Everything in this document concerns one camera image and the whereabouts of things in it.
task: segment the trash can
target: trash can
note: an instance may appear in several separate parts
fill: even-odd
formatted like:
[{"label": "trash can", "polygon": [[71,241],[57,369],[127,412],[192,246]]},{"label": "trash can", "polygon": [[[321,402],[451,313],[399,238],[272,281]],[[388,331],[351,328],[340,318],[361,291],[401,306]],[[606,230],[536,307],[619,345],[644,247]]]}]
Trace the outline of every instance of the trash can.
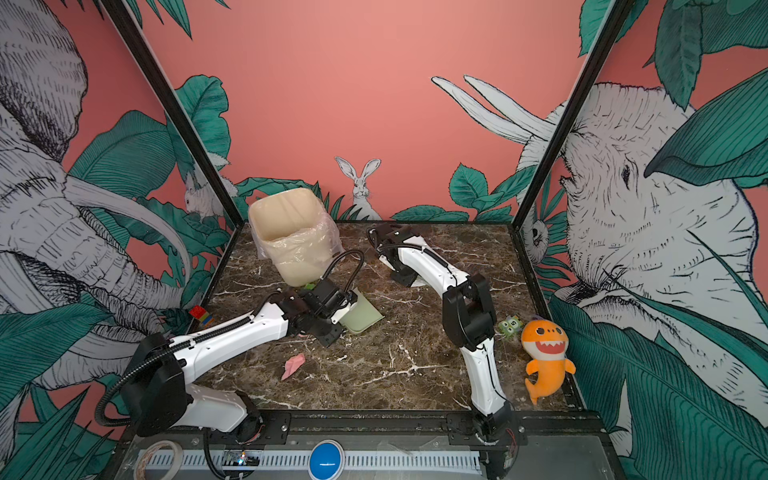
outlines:
[{"label": "trash can", "polygon": [[311,190],[294,188],[264,197],[248,209],[253,241],[285,283],[318,280],[341,251],[339,229]]}]

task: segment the pink crumpled paper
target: pink crumpled paper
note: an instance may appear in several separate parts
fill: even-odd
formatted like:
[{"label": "pink crumpled paper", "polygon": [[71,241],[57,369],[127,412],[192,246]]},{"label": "pink crumpled paper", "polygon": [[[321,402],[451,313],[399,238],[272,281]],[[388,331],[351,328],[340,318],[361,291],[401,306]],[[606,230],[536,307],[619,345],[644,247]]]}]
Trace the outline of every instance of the pink crumpled paper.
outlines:
[{"label": "pink crumpled paper", "polygon": [[283,374],[283,378],[280,380],[285,380],[293,375],[293,373],[297,371],[301,365],[304,365],[304,362],[306,362],[306,357],[304,357],[303,353],[290,357],[286,362],[286,372]]}]

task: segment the green toy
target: green toy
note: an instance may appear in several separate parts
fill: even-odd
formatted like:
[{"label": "green toy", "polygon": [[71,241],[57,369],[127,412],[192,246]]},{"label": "green toy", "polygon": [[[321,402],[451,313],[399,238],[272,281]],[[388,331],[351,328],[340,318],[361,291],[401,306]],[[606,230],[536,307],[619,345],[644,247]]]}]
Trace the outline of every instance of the green toy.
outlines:
[{"label": "green toy", "polygon": [[502,320],[502,322],[498,324],[498,331],[504,336],[504,338],[512,339],[515,338],[515,335],[520,333],[522,327],[523,324],[517,315],[507,316],[507,319]]}]

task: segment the blue button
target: blue button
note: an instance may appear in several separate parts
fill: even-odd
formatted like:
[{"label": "blue button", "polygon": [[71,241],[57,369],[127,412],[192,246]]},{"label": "blue button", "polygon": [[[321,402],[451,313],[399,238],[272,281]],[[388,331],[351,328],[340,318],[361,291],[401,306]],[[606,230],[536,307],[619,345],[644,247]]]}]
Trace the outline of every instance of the blue button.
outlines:
[{"label": "blue button", "polygon": [[310,455],[310,476],[316,480],[333,480],[344,468],[341,445],[333,440],[319,443]]}]

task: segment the brown marble surface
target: brown marble surface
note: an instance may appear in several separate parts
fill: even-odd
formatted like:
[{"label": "brown marble surface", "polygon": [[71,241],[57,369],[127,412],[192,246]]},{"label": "brown marble surface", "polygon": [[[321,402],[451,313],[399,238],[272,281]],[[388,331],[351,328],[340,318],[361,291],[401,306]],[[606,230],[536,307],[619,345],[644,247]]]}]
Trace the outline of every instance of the brown marble surface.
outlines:
[{"label": "brown marble surface", "polygon": [[[442,330],[442,300],[428,286],[405,288],[389,278],[365,235],[366,224],[339,225],[346,249],[366,252],[366,265],[355,285],[384,318],[359,335],[345,332],[329,348],[314,338],[285,337],[236,356],[212,369],[197,383],[248,393],[267,409],[460,409],[471,403],[471,390],[459,350]],[[417,226],[447,261],[490,279],[498,320],[535,313],[528,286],[506,226]],[[346,281],[356,265],[343,260],[334,270]],[[259,260],[246,226],[214,290],[208,311],[216,321],[255,308],[260,299],[286,285],[269,260]],[[306,363],[284,381],[291,356]],[[530,359],[519,339],[496,335],[495,355],[502,388],[516,409],[567,410],[561,392],[534,407],[523,378]]]}]

